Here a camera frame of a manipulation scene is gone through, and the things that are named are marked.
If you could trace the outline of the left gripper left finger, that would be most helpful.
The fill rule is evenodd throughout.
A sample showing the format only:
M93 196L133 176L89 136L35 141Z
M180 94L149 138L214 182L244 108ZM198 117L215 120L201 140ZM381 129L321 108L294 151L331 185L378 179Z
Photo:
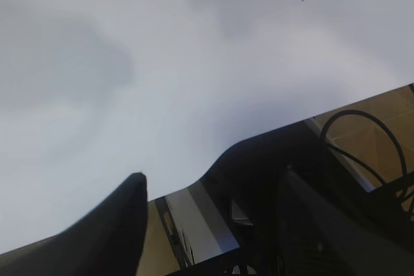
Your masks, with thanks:
M135 275L147 220L147 180L133 173L71 227L1 266L1 274Z

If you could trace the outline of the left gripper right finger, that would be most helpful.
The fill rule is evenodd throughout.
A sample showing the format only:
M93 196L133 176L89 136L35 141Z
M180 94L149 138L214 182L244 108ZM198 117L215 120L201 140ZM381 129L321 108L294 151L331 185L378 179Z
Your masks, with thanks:
M412 275L413 250L351 216L295 171L278 184L282 275Z

